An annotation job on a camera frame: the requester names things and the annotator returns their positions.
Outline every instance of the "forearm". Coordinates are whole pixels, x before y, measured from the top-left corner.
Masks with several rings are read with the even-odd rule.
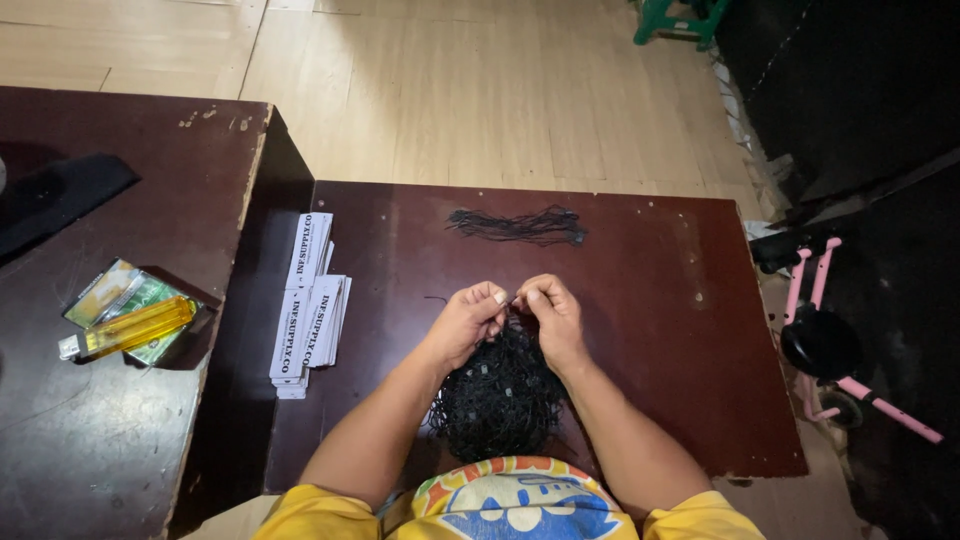
[[[631,516],[712,489],[693,457],[627,401],[589,357],[560,374],[613,494]]]
[[[324,438],[300,483],[355,497],[373,511],[399,478],[430,402],[446,377],[429,353],[415,349]]]

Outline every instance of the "graphic print on shirt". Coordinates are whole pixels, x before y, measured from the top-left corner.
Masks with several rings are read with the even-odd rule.
[[[623,525],[595,480],[548,457],[491,459],[437,477],[414,508],[467,539],[599,539]]]

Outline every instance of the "pink metal frame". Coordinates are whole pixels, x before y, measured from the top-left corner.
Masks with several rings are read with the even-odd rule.
[[[830,256],[833,254],[833,248],[839,246],[841,243],[842,242],[840,241],[840,238],[836,237],[827,240],[827,250],[817,261],[817,274],[814,276],[813,291],[810,293],[810,303],[813,304],[817,309],[820,309],[820,304],[824,299],[824,287],[827,285],[827,271],[830,268]],[[804,280],[804,267],[806,266],[806,261],[813,256],[813,253],[806,248],[802,248],[801,250],[797,251],[797,255],[800,256],[800,263],[794,266],[793,270],[790,272],[790,290],[787,294],[786,310],[783,314],[784,326],[792,323],[794,316],[797,314],[797,302],[800,299],[800,286]],[[858,400],[863,400],[871,392],[870,388],[860,384],[850,377],[844,377],[843,379],[838,380],[836,383],[837,386],[850,393]],[[840,409],[837,407],[829,408],[817,413],[813,412],[813,399],[816,395],[816,381],[810,375],[807,375],[806,373],[799,373],[797,375],[797,387],[800,391],[801,397],[804,399],[804,415],[806,416],[807,420],[811,422],[818,422],[820,420],[826,420],[827,418],[831,418],[837,414],[840,414]],[[919,436],[930,441],[931,443],[937,444],[944,440],[944,436],[942,434],[932,430],[919,420],[896,408],[895,406],[890,405],[888,402],[877,398],[873,399],[871,405],[882,411],[887,416],[915,431]]]

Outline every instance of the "black string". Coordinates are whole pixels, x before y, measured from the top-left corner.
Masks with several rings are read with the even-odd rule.
[[[547,367],[536,337],[513,323],[481,341],[441,385],[427,424],[464,463],[536,455],[560,424],[566,390]]]
[[[464,236],[477,236],[494,242],[518,240],[541,247],[553,244],[579,246],[587,230],[577,223],[580,216],[573,210],[553,205],[538,213],[517,217],[493,217],[481,210],[453,210],[448,229]]]

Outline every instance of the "wooden desk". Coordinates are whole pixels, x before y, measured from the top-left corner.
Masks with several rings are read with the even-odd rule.
[[[0,267],[0,538],[156,538],[179,491],[183,531],[262,485],[276,292],[309,171],[264,103],[0,87],[11,184],[95,152],[143,180]],[[63,306],[114,257],[226,299],[195,367],[59,360],[78,330]]]
[[[320,440],[425,335],[447,297],[491,280],[559,274],[583,306],[594,359],[713,476],[807,473],[733,201],[423,185],[317,183],[336,216],[331,272],[353,277],[336,366],[279,402],[265,488],[293,486]],[[581,215],[584,245],[541,248],[447,231],[456,208]],[[548,453],[598,476],[572,415]],[[418,441],[407,485],[453,463]]]

